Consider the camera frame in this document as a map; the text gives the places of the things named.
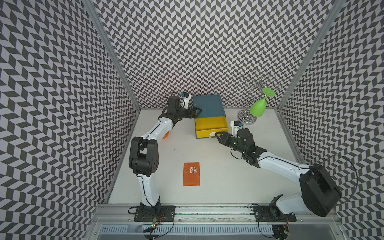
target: yellow drawer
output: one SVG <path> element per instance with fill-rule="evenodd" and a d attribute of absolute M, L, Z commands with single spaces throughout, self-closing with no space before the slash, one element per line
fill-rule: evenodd
<path fill-rule="evenodd" d="M 226 117 L 196 118 L 196 138 L 210 137 L 212 132 L 228 132 Z"/>

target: green plastic cup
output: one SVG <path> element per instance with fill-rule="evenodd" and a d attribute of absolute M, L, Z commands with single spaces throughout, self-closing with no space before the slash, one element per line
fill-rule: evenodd
<path fill-rule="evenodd" d="M 257 100 L 249 110 L 252 115 L 255 117 L 261 117 L 266 109 L 266 98 L 268 97 L 274 97 L 275 92 L 269 88 L 263 88 L 263 93 L 265 94 L 265 97 Z"/>

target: black cable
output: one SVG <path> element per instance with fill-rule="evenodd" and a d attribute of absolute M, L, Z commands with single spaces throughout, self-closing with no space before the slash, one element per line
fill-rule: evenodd
<path fill-rule="evenodd" d="M 239 159 L 239 160 L 243 158 L 243 154 L 241 154 L 241 158 L 237 158 L 237 157 L 235 157 L 235 156 L 232 154 L 232 150 L 233 150 L 233 148 L 231 148 L 231 151 L 230 151 L 230 152 L 231 152 L 231 155 L 232 155 L 232 157 L 234 157 L 234 158 L 236 158 L 236 159 Z"/>
<path fill-rule="evenodd" d="M 359 175 L 358 175 L 358 172 L 357 172 L 357 170 L 355 168 L 355 165 L 352 163 L 352 161 L 350 159 L 348 159 L 347 157 L 339 155 L 339 154 L 335 154 L 335 155 L 330 156 L 327 160 L 322 161 L 319 165 L 322 165 L 324 162 L 328 161 L 329 159 L 331 159 L 332 157 L 335 157 L 335 156 L 338 156 L 338 157 L 343 158 L 344 160 L 347 160 L 351 164 L 351 166 L 353 167 L 353 170 L 355 171 L 355 174 L 356 174 L 355 190 L 353 191 L 353 193 L 350 195 L 350 197 L 347 200 L 343 201 L 342 203 L 339 203 L 339 205 L 341 205 L 341 204 L 344 204 L 344 203 L 348 202 L 355 195 L 356 190 L 358 188 L 358 184 L 359 184 Z"/>
<path fill-rule="evenodd" d="M 163 114 L 167 109 L 168 109 L 168 103 L 161 113 Z"/>
<path fill-rule="evenodd" d="M 163 235 L 160 235 L 160 236 L 158 236 L 158 237 L 156 237 L 156 238 L 162 237 L 162 236 L 166 235 L 167 233 L 169 233 L 170 231 L 172 231 L 172 229 L 173 229 L 173 226 L 175 225 L 175 215 L 174 215 L 173 211 L 169 210 L 168 208 L 164 208 L 164 209 L 167 209 L 168 211 L 170 211 L 170 212 L 171 212 L 171 214 L 173 214 L 173 224 L 172 224 L 172 227 L 170 228 L 170 230 L 169 230 L 169 231 L 167 231 L 167 232 L 166 232 L 166 233 L 164 233 Z"/>
<path fill-rule="evenodd" d="M 183 108 L 183 107 L 185 107 L 185 102 L 184 102 L 184 100 L 182 98 L 180 98 L 180 99 L 183 102 L 183 106 L 181 107 L 181 108 Z"/>
<path fill-rule="evenodd" d="M 145 200 L 147 200 L 147 203 L 148 203 L 151 207 L 154 207 L 154 206 L 152 206 L 152 204 L 148 201 L 147 196 L 145 197 Z"/>
<path fill-rule="evenodd" d="M 138 208 L 138 207 L 140 207 L 140 206 L 130 207 L 130 208 L 128 209 L 128 213 L 129 213 L 129 214 L 136 214 L 136 212 L 132 213 L 132 212 L 129 212 L 129 210 L 131 210 L 131 209 L 136 209 L 136 208 Z"/>
<path fill-rule="evenodd" d="M 251 209 L 251 211 L 253 211 L 253 210 L 252 210 L 252 206 L 260 206 L 260 205 L 258 205 L 258 204 L 251 204 L 251 205 L 249 206 L 249 208 Z"/>
<path fill-rule="evenodd" d="M 238 146 L 239 146 L 239 138 L 242 137 L 242 138 L 244 138 L 244 140 L 247 139 L 246 137 L 243 137 L 243 136 L 238 135 L 238 134 L 231 135 L 230 137 L 234 138 L 234 137 L 236 137 L 236 136 L 238 136 L 238 137 L 236 138 L 236 139 L 237 139 L 237 142 L 236 142 L 236 149 L 234 149 L 235 151 L 237 151 L 237 148 L 238 148 Z"/>
<path fill-rule="evenodd" d="M 258 162 L 261 161 L 261 160 L 263 160 L 263 159 L 269 158 L 269 157 L 270 157 L 270 158 L 276 158 L 276 159 L 279 159 L 280 161 L 286 162 L 286 163 L 291 164 L 291 165 L 293 165 L 293 166 L 295 166 L 295 167 L 299 167 L 299 166 L 297 166 L 297 165 L 295 165 L 295 164 L 293 164 L 293 163 L 290 163 L 290 162 L 287 162 L 287 161 L 285 161 L 285 160 L 282 160 L 282 159 L 280 159 L 280 158 L 278 158 L 278 157 L 276 157 L 276 156 L 275 156 L 275 157 L 271 157 L 271 156 L 264 157 L 264 158 L 258 160 Z"/>
<path fill-rule="evenodd" d="M 262 231 L 260 231 L 260 221 L 259 221 L 259 217 L 257 218 L 257 228 L 259 229 L 259 232 L 263 235 L 263 236 L 265 236 L 264 234 L 263 234 L 263 232 Z"/>

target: base mounting plate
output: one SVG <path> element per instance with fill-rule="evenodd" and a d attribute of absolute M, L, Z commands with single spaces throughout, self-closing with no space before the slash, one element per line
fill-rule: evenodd
<path fill-rule="evenodd" d="M 296 222 L 295 214 L 283 214 L 280 212 L 278 218 L 271 216 L 270 206 L 252 206 L 257 222 Z"/>
<path fill-rule="evenodd" d="M 160 214 L 159 216 L 156 216 L 160 218 L 162 214 L 164 213 L 164 217 L 162 222 L 173 222 L 173 219 L 175 217 L 175 206 L 160 206 Z M 144 210 L 142 207 L 136 208 L 136 213 L 135 213 L 135 222 L 152 222 L 153 218 L 155 218 L 154 215 L 150 214 L 145 214 Z"/>

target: vent grille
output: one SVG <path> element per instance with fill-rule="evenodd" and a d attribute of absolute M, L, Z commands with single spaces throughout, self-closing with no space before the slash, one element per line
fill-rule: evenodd
<path fill-rule="evenodd" d="M 143 233 L 144 229 L 149 228 L 150 224 L 103 224 L 100 234 L 149 234 Z M 164 234 L 172 228 L 172 225 L 159 226 L 152 234 Z M 272 225 L 260 225 L 260 231 L 263 234 L 272 235 Z M 174 235 L 257 235 L 261 234 L 257 225 L 239 225 L 239 224 L 183 224 L 174 226 L 168 234 Z"/>

